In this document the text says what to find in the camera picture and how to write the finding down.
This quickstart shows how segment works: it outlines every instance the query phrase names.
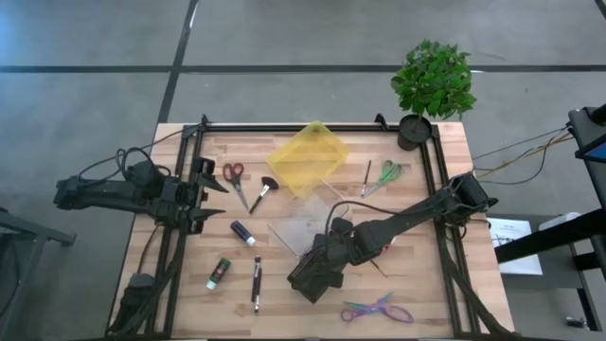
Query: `butcher block tabletop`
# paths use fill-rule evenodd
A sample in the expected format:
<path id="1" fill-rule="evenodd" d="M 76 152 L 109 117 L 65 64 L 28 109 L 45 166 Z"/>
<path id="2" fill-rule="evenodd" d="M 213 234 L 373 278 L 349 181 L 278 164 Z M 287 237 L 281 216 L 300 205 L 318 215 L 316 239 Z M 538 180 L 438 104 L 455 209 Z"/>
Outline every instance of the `butcher block tabletop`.
<path id="1" fill-rule="evenodd" d="M 437 123 L 449 176 L 472 170 L 472 158 L 461 123 Z M 155 140 L 183 129 L 183 124 L 160 124 Z M 204 224 L 201 235 L 187 237 L 187 247 L 175 311 L 172 337 L 175 338 L 416 338 L 452 337 L 453 330 L 446 303 L 436 234 L 432 222 L 420 224 L 399 235 L 391 247 L 375 259 L 380 272 L 370 262 L 348 265 L 341 289 L 329 288 L 311 304 L 291 288 L 286 277 L 297 265 L 297 258 L 269 227 L 276 218 L 284 217 L 292 198 L 288 188 L 270 191 L 253 215 L 244 209 L 236 191 L 222 175 L 225 163 L 241 162 L 245 171 L 242 191 L 248 205 L 262 189 L 261 177 L 273 176 L 267 156 L 288 142 L 294 133 L 205 133 L 202 155 L 216 161 L 217 180 L 229 189 L 221 193 L 207 189 L 206 208 L 220 208 Z M 344 200 L 362 201 L 390 210 L 403 210 L 428 196 L 420 151 L 405 152 L 396 143 L 394 133 L 336 133 L 349 149 L 345 163 L 325 179 Z M 157 165 L 174 171 L 180 135 L 155 145 L 151 158 Z M 187 179 L 193 150 L 188 148 L 184 179 Z M 439 188 L 436 156 L 429 146 L 434 177 Z M 404 175 L 379 188 L 365 199 L 360 198 L 368 160 L 372 160 L 368 186 L 381 176 L 381 164 L 391 159 L 403 164 Z M 384 219 L 387 214 L 360 206 L 350 206 L 345 218 L 354 224 Z M 474 216 L 482 219 L 483 215 Z M 247 246 L 229 227 L 240 221 L 257 242 Z M 153 232 L 153 220 L 137 215 L 129 241 L 126 259 L 116 292 L 114 316 L 119 300 L 131 275 L 136 272 L 143 248 Z M 143 264 L 143 272 L 154 274 L 160 248 L 161 231 L 157 231 Z M 473 289 L 497 320 L 513 331 L 508 301 L 494 256 L 490 233 L 485 223 L 472 221 L 463 240 Z M 261 255 L 263 277 L 260 310 L 254 314 L 251 302 L 254 257 Z M 221 258 L 231 260 L 231 267 L 213 291 L 205 285 Z M 156 329 L 161 331 L 169 287 L 160 300 Z M 402 323 L 382 314 L 358 317 L 352 322 L 341 319 L 344 301 L 372 304 L 393 292 L 390 303 L 407 309 L 415 318 Z M 457 303 L 464 331 L 469 330 L 463 296 L 457 292 Z"/>

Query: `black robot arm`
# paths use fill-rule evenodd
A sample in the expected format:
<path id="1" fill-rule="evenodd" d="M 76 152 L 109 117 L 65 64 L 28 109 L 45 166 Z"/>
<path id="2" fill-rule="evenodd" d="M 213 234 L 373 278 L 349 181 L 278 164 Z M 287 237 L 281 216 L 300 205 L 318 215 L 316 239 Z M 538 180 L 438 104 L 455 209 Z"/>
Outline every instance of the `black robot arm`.
<path id="1" fill-rule="evenodd" d="M 214 161 L 197 158 L 200 173 L 204 167 L 214 168 Z M 148 214 L 160 224 L 175 227 L 180 217 L 187 215 L 192 221 L 204 220 L 221 209 L 200 209 L 199 196 L 205 194 L 200 187 L 227 192 L 214 176 L 202 174 L 197 183 L 186 183 L 158 170 L 151 161 L 142 161 L 124 172 L 123 181 L 88 180 L 79 175 L 57 183 L 54 203 L 60 209 L 84 209 L 90 206 L 105 207 Z"/>
<path id="2" fill-rule="evenodd" d="M 335 218 L 328 236 L 315 235 L 312 250 L 301 258 L 288 281 L 293 289 L 314 303 L 330 286 L 341 287 L 341 272 L 348 263 L 358 265 L 379 256 L 402 232 L 433 218 L 460 224 L 495 203 L 473 174 L 466 173 L 452 178 L 434 195 L 388 219 L 353 226 L 351 222 Z"/>

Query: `red scissors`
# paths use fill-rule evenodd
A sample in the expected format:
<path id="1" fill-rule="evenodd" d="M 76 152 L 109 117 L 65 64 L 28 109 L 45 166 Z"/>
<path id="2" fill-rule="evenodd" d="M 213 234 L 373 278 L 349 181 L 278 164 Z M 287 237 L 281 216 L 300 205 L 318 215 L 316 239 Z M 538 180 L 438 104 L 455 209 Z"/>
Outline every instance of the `red scissors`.
<path id="1" fill-rule="evenodd" d="M 240 177 L 243 173 L 244 165 L 240 162 L 233 165 L 230 163 L 223 165 L 223 177 L 234 186 L 240 197 L 240 201 L 242 201 L 242 204 L 246 207 L 246 210 L 248 210 L 248 204 L 246 204 L 246 198 L 244 197 L 244 193 L 242 193 L 242 186 L 240 183 Z"/>
<path id="2" fill-rule="evenodd" d="M 393 293 L 387 294 L 385 297 L 379 299 L 377 303 L 373 305 L 365 305 L 358 303 L 345 302 L 352 309 L 344 309 L 341 312 L 341 318 L 346 322 L 353 321 L 354 318 L 360 317 L 366 314 L 383 313 L 387 317 L 394 319 L 399 322 L 412 323 L 415 321 L 413 316 L 408 313 L 403 307 L 396 305 L 387 305 L 387 301 Z"/>

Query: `green scissors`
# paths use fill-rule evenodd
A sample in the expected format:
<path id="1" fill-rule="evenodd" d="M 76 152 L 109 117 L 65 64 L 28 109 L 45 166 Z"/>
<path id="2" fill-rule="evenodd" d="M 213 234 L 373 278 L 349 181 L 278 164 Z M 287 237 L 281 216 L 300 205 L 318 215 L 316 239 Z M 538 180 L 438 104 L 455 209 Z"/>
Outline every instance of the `green scissors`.
<path id="1" fill-rule="evenodd" d="M 402 174 L 402 166 L 400 164 L 396 164 L 391 160 L 383 161 L 383 170 L 381 172 L 381 178 L 379 181 L 371 187 L 368 191 L 366 191 L 363 197 L 367 197 L 372 194 L 375 190 L 379 189 L 379 187 L 385 185 L 390 181 L 394 181 L 398 179 Z"/>

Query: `yellow basket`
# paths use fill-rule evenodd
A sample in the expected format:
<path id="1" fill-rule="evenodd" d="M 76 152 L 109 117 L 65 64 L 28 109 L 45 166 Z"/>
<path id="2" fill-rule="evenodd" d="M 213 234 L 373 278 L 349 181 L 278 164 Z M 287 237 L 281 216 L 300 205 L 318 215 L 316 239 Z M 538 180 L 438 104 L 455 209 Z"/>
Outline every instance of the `yellow basket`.
<path id="1" fill-rule="evenodd" d="M 348 147 L 335 134 L 322 122 L 314 121 L 271 153 L 267 163 L 282 185 L 295 196 L 304 197 L 341 166 L 348 154 Z"/>

